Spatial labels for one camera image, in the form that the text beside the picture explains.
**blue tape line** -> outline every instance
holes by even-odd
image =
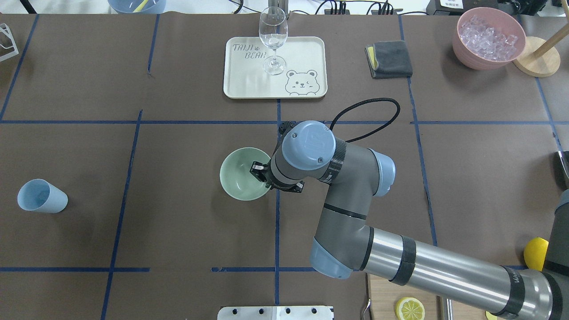
[[[137,122],[132,120],[2,120],[2,124],[112,124],[112,125],[134,125]]]
[[[277,99],[277,124],[281,125],[281,100]]]
[[[212,272],[275,272],[275,268],[273,266],[237,266],[212,268]]]
[[[547,118],[549,119],[551,130],[553,131],[553,136],[555,137],[557,150],[563,151],[563,148],[561,147],[561,142],[559,141],[559,136],[557,135],[557,129],[555,128],[555,124],[553,123],[553,117],[551,116],[551,112],[549,110],[549,105],[547,104],[547,100],[545,99],[545,95],[543,94],[543,88],[541,87],[541,82],[539,81],[538,77],[535,77],[535,83],[537,84],[539,95],[541,95],[541,100],[543,101],[543,107],[545,108],[545,112],[547,113]]]
[[[0,267],[0,272],[109,272],[109,268],[74,268],[50,266],[15,266]]]
[[[274,125],[277,121],[255,120],[144,120],[142,124],[149,125]]]
[[[417,121],[420,125],[548,125],[547,121]]]
[[[325,125],[329,125],[332,121],[321,121]],[[387,121],[336,121],[337,125],[384,125]]]
[[[212,272],[275,272],[275,268],[272,266],[236,266],[212,268]],[[279,272],[316,272],[316,270],[311,266],[280,266]]]
[[[113,256],[112,256],[111,261],[110,261],[109,278],[107,279],[107,287],[105,290],[105,299],[103,301],[103,308],[102,308],[102,312],[101,312],[101,320],[105,319],[107,306],[109,304],[110,288],[111,288],[111,284],[113,282],[114,265],[117,261],[118,243],[119,243],[119,240],[121,238],[122,219],[125,216],[126,197],[129,193],[130,177],[131,177],[131,173],[133,172],[134,154],[135,154],[136,149],[137,149],[138,132],[140,131],[140,127],[141,127],[141,119],[142,119],[142,110],[138,113],[137,128],[134,131],[133,148],[132,148],[132,151],[130,152],[129,168],[128,168],[128,171],[126,173],[125,190],[124,190],[124,193],[122,194],[121,213],[118,216],[117,233],[114,237]]]
[[[20,73],[20,68],[22,67],[22,63],[24,62],[24,58],[26,57],[26,52],[28,52],[28,47],[30,46],[30,41],[32,40],[32,36],[34,35],[35,27],[38,24],[39,14],[36,14],[34,19],[34,24],[32,24],[32,29],[30,30],[30,35],[28,36],[28,41],[26,41],[26,46],[24,46],[24,50],[22,51],[22,55],[20,56],[20,61],[18,61],[18,66],[16,67],[16,72],[14,72],[14,77],[12,78],[12,83],[10,84],[10,88],[6,93],[6,99],[4,100],[4,105],[2,106],[2,111],[0,111],[0,120],[4,118],[4,113],[6,112],[6,107],[8,107],[8,101],[10,100],[10,96],[12,95],[12,90],[14,89],[14,84],[16,83],[16,78]]]
[[[399,34],[401,35],[401,40],[405,41],[405,33],[403,32],[403,20],[401,20],[400,15],[397,15],[397,19],[399,19]]]
[[[110,286],[113,283],[113,272],[109,272],[109,277],[107,278],[107,286],[105,289],[105,300],[103,301],[103,309],[101,311],[101,320],[105,320],[106,317],[106,309],[109,305],[109,296],[110,296]]]
[[[0,272],[109,272],[110,268],[67,266],[4,266]],[[150,268],[115,268],[115,272],[150,272]]]
[[[154,44],[156,43],[156,33],[158,33],[158,22],[160,15],[156,15],[156,22],[154,23],[154,35],[152,35],[152,45],[150,45],[150,55],[148,56],[148,74],[150,74],[150,66],[152,65],[152,56],[154,55]]]
[[[280,272],[280,253],[279,247],[281,246],[281,191],[277,190],[277,203],[276,203],[276,219],[275,219],[275,306],[278,306],[281,301],[279,297],[279,272]]]
[[[405,35],[403,33],[403,21],[401,20],[401,16],[398,15],[397,18],[399,19],[399,31],[401,32],[401,40],[405,40]],[[425,189],[425,193],[427,195],[427,205],[428,205],[428,216],[431,225],[431,237],[432,237],[432,244],[437,246],[436,240],[436,230],[435,230],[435,218],[432,214],[432,203],[431,203],[431,193],[429,192],[428,188],[428,180],[427,180],[427,170],[425,169],[425,161],[423,155],[423,145],[421,144],[421,134],[419,132],[419,120],[417,118],[417,108],[415,106],[415,98],[413,97],[413,90],[411,90],[411,77],[407,77],[407,86],[409,86],[409,98],[411,100],[411,105],[413,106],[413,122],[415,124],[415,138],[417,139],[417,148],[419,150],[419,160],[421,164],[421,173],[423,175],[423,187]]]
[[[282,272],[316,272],[311,266],[282,266],[279,267]]]

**white plate with holes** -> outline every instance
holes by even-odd
[[[223,307],[217,320],[334,320],[331,306]]]
[[[223,92],[232,99],[319,98],[328,91],[324,42],[315,36],[290,36],[277,49],[287,67],[272,76],[263,61],[273,51],[259,37],[235,37],[225,45]]]

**folded towel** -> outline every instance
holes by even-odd
[[[390,79],[413,75],[405,41],[381,41],[365,47],[372,78]]]

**blue cup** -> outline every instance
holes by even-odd
[[[18,205],[26,211],[56,214],[67,206],[67,195],[43,179],[28,181],[18,192]]]
[[[109,5],[118,13],[146,13],[146,14],[161,14],[164,13],[166,7],[166,0],[149,0],[144,9],[140,12],[133,12],[134,9],[140,5],[142,0],[109,0]]]

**yellow lemon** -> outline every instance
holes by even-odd
[[[401,298],[395,305],[395,314],[399,320],[424,320],[425,307],[421,301],[405,297]]]
[[[536,237],[531,239],[523,250],[523,259],[530,269],[541,271],[545,262],[545,254],[549,241],[544,238]]]
[[[486,311],[486,319],[488,319],[488,320],[497,320],[498,317],[495,316],[495,315],[493,315],[493,314],[491,314],[490,312]]]

